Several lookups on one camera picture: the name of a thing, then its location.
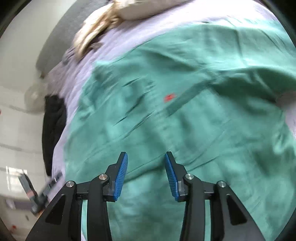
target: green cloth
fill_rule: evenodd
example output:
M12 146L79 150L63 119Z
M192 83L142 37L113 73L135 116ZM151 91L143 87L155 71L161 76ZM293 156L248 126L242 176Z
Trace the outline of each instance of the green cloth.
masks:
M121 197L108 203L113 240L179 240L184 203L163 160L171 151L202 181L230 184L274 240L296 206L296 145L275 105L296 90L295 61L279 23L247 20L179 27L98 61L70 125L66 179L90 181L127 152ZM209 240L208 203L206 212Z

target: blue gripper pad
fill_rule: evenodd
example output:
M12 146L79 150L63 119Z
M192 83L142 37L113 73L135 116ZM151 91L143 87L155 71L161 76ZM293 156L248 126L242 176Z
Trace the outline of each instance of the blue gripper pad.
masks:
M174 169L172 167L172 164L170 162L170 158L168 157L168 154L165 154L165 170L168 176L168 182L170 184L170 190L172 192L172 196L175 198L176 201L179 199L179 193L178 193L178 181L176 174L174 172Z
M117 199L120 197L127 168L128 168L128 155L125 153L115 180L115 190L114 190L115 201L117 201Z

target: white floor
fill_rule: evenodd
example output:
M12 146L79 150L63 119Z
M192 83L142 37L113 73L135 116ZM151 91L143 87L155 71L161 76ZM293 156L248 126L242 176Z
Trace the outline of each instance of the white floor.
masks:
M47 177L42 158L43 114L29 114L25 91L39 81L35 63L47 37L75 0L32 0L0 38L0 217L24 240L36 218L5 208L7 197L27 199L17 175L26 172L37 191Z

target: blanket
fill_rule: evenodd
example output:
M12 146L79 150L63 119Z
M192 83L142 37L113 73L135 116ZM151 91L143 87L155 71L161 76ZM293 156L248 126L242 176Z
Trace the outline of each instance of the blanket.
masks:
M296 145L275 105L296 90L295 61L277 21L238 19L179 27L97 61L70 123L66 179L89 181L126 151L122 195L108 204L113 240L178 240L184 204L163 163L172 151L201 180L225 180L274 240L296 206ZM207 212L206 240L209 228Z

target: red spot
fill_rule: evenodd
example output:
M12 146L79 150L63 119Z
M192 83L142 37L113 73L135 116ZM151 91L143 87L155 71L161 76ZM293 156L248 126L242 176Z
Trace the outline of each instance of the red spot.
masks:
M165 96L164 101L165 101L165 103L166 103L166 102L169 102L169 101L171 101L172 99L174 99L175 97L176 97L176 95L175 95L174 93L169 94L169 95Z

